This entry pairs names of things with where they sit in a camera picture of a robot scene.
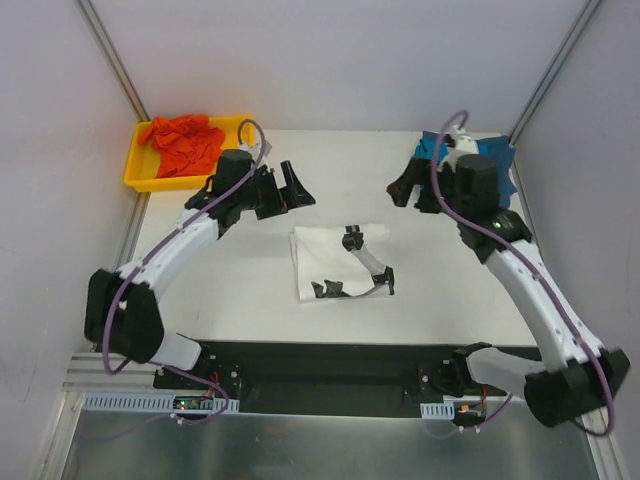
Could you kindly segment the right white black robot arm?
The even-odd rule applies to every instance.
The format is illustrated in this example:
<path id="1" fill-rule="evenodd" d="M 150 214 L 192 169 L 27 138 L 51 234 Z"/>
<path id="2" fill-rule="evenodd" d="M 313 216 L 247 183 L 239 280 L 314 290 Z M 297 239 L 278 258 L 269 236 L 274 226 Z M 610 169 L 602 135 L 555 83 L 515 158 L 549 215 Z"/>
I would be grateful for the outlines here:
<path id="1" fill-rule="evenodd" d="M 454 350 L 429 374 L 433 389 L 454 397 L 483 385 L 525 400 L 546 427 L 613 409 L 630 371 L 621 349 L 607 349 L 579 318 L 543 263 L 533 235 L 509 207 L 514 151 L 506 137 L 476 140 L 463 129 L 423 132 L 414 155 L 387 192 L 397 207 L 420 190 L 422 213 L 447 213 L 462 242 L 500 282 L 536 342 L 537 361 L 479 342 Z"/>

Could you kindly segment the white t shirt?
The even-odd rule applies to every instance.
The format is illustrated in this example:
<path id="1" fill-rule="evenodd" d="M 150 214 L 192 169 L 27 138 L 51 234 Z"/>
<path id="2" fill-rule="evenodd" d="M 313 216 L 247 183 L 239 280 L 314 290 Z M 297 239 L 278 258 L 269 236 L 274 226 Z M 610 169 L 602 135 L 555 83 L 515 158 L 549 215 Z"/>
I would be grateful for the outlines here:
<path id="1" fill-rule="evenodd" d="M 393 296 L 394 269 L 370 250 L 388 234 L 375 223 L 296 227 L 290 244 L 299 301 Z"/>

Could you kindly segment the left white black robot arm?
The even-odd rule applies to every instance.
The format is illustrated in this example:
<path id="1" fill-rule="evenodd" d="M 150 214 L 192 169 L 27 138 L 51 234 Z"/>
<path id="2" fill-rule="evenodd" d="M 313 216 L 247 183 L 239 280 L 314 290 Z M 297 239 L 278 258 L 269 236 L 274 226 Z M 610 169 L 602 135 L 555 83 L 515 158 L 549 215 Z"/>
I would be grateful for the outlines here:
<path id="1" fill-rule="evenodd" d="M 243 149 L 228 149 L 203 188 L 190 197 L 174 230 L 142 259 L 116 271 L 97 270 L 89 280 L 84 336 L 103 355 L 153 364 L 176 375 L 188 388 L 210 380 L 211 354 L 200 342 L 170 331 L 159 301 L 172 281 L 199 253 L 220 240 L 245 211 L 263 220 L 314 204 L 290 161 L 280 165 L 284 184 L 272 168 Z"/>

